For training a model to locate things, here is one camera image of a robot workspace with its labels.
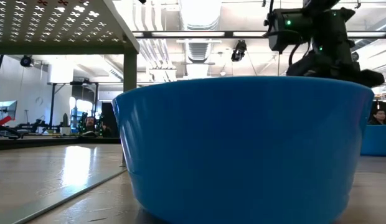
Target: red object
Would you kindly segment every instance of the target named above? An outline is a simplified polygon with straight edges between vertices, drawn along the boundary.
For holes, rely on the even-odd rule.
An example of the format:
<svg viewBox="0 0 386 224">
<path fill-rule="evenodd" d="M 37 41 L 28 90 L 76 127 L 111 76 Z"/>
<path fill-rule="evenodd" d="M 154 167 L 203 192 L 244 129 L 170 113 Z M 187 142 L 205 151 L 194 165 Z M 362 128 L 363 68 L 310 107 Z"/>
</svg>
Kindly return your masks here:
<svg viewBox="0 0 386 224">
<path fill-rule="evenodd" d="M 0 120 L 0 125 L 4 125 L 11 120 L 12 120 L 12 118 L 10 116 L 6 116 L 4 119 Z"/>
</svg>

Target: ceiling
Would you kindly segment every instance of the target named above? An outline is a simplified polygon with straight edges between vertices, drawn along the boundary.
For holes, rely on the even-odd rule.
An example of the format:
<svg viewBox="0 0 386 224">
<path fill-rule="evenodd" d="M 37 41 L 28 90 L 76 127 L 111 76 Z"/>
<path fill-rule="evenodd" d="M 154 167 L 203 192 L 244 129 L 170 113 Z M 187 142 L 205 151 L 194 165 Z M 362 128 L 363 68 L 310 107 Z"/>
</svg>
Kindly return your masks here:
<svg viewBox="0 0 386 224">
<path fill-rule="evenodd" d="M 124 17 L 129 28 L 134 31 L 136 28 L 136 6 L 140 7 L 140 2 L 134 0 L 134 5 L 129 8 L 131 0 L 116 0 L 114 3 L 124 4 L 119 8 L 121 16 Z M 162 26 L 164 30 L 181 30 L 181 20 L 179 17 L 178 0 L 153 0 L 161 3 L 162 8 Z M 386 1 L 361 1 L 362 5 L 359 9 L 355 9 L 356 14 L 347 22 L 348 31 L 373 31 L 378 30 L 386 25 Z M 220 10 L 220 20 L 218 30 L 267 30 L 263 26 L 263 20 L 268 13 L 269 3 L 262 7 L 263 1 L 255 0 L 223 0 Z M 341 1 L 336 7 L 346 7 L 354 9 L 357 1 Z M 275 1 L 274 8 L 295 8 L 301 7 L 302 1 L 286 0 Z M 244 76 L 244 75 L 283 75 L 288 68 L 288 56 L 291 52 L 292 46 L 288 47 L 282 55 L 277 52 L 272 52 L 269 49 L 268 41 L 266 39 L 247 39 L 247 54 L 240 62 L 232 62 L 230 57 L 232 49 L 234 48 L 237 39 L 222 39 L 221 43 L 213 44 L 210 56 L 206 63 L 210 64 L 208 67 L 208 77 L 219 77 L 221 72 L 225 72 L 225 76 Z M 177 43 L 176 39 L 167 39 L 167 51 L 172 65 L 176 69 L 176 78 L 184 78 L 186 72 L 186 55 L 185 44 Z M 307 50 L 306 45 L 302 45 L 294 54 L 294 60 L 298 60 L 303 56 Z M 371 44 L 357 50 L 360 55 L 360 65 L 362 69 L 370 68 L 376 69 L 386 76 L 386 39 L 376 40 Z M 111 64 L 116 70 L 121 73 L 123 71 L 123 56 L 122 55 L 35 55 L 36 60 L 41 60 L 44 63 L 55 63 L 57 60 L 68 60 L 74 63 L 75 77 L 86 77 L 93 81 L 99 82 L 116 82 L 119 81 L 109 75 L 108 69 L 103 68 L 103 61 Z M 140 54 L 138 56 L 138 80 L 141 82 L 150 82 L 150 76 L 147 75 L 148 62 Z M 104 87 L 111 90 L 121 90 L 121 88 Z"/>
</svg>

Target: plastic bowl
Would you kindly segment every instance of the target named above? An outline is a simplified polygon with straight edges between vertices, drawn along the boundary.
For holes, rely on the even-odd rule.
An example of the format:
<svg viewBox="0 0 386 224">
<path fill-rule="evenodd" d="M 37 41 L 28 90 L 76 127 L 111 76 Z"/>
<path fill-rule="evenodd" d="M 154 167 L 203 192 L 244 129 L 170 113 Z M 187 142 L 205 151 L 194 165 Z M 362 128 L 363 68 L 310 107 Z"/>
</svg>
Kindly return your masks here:
<svg viewBox="0 0 386 224">
<path fill-rule="evenodd" d="M 366 127 L 362 155 L 386 156 L 386 125 L 368 125 Z"/>
<path fill-rule="evenodd" d="M 154 216 L 328 224 L 347 205 L 373 96 L 322 78 L 211 78 L 113 107 L 134 195 Z"/>
</svg>

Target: wooden table surface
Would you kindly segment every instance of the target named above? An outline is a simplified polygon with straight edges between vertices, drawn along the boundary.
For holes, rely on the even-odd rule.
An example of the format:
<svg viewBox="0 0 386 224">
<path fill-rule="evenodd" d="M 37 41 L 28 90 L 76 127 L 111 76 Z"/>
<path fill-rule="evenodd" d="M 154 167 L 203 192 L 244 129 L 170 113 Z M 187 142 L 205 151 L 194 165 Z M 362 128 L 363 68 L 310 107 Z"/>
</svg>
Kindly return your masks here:
<svg viewBox="0 0 386 224">
<path fill-rule="evenodd" d="M 0 151 L 0 213 L 119 168 L 119 144 L 48 146 Z"/>
<path fill-rule="evenodd" d="M 31 223 L 163 224 L 133 198 L 128 173 Z M 349 206 L 334 224 L 386 224 L 386 157 L 361 157 Z"/>
</svg>

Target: black equipment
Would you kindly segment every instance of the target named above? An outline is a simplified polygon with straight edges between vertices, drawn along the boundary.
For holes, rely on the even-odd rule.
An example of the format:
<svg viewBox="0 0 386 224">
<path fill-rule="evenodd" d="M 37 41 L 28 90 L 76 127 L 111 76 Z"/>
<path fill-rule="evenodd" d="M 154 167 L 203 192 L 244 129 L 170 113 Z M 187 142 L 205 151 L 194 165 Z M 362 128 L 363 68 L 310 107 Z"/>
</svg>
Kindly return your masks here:
<svg viewBox="0 0 386 224">
<path fill-rule="evenodd" d="M 45 121 L 42 121 L 41 119 L 36 119 L 35 123 L 33 123 L 33 124 L 30 124 L 30 123 L 18 124 L 13 129 L 16 131 L 26 130 L 28 133 L 36 133 L 38 130 L 38 127 L 41 127 L 43 129 L 47 129 L 48 124 L 45 124 Z"/>
<path fill-rule="evenodd" d="M 247 45 L 245 40 L 238 40 L 236 47 L 233 49 L 232 61 L 239 62 L 244 58 L 245 51 L 247 50 Z"/>
<path fill-rule="evenodd" d="M 85 133 L 87 131 L 87 118 L 88 118 L 88 113 L 83 112 L 81 115 L 80 120 L 78 121 L 78 132 L 80 134 Z"/>
<path fill-rule="evenodd" d="M 7 113 L 7 109 L 6 108 L 4 108 L 4 109 L 0 108 L 0 112 Z"/>
<path fill-rule="evenodd" d="M 351 81 L 368 87 L 384 83 L 381 73 L 360 70 L 358 58 L 351 54 L 355 43 L 348 39 L 345 23 L 355 11 L 332 10 L 339 0 L 304 0 L 301 9 L 275 9 L 273 0 L 264 25 L 271 50 L 281 54 L 288 45 L 295 45 L 289 56 L 288 76 L 322 77 Z M 294 52 L 303 43 L 313 49 L 296 63 Z"/>
<path fill-rule="evenodd" d="M 16 130 L 7 128 L 5 126 L 0 125 L 0 137 L 5 137 L 9 139 L 19 139 L 23 138 L 23 134 L 18 133 Z"/>
<path fill-rule="evenodd" d="M 99 119 L 95 124 L 95 131 L 99 133 L 99 136 L 103 136 L 103 115 L 100 114 Z"/>
<path fill-rule="evenodd" d="M 31 55 L 25 55 L 20 60 L 20 65 L 26 68 L 31 68 L 34 66 L 34 60 Z"/>
<path fill-rule="evenodd" d="M 69 127 L 67 113 L 63 114 L 63 122 L 61 122 L 61 123 L 62 123 L 62 127 Z"/>
<path fill-rule="evenodd" d="M 93 131 L 87 131 L 85 133 L 82 133 L 80 137 L 83 137 L 83 138 L 96 138 L 98 137 L 98 135 L 93 132 Z"/>
</svg>

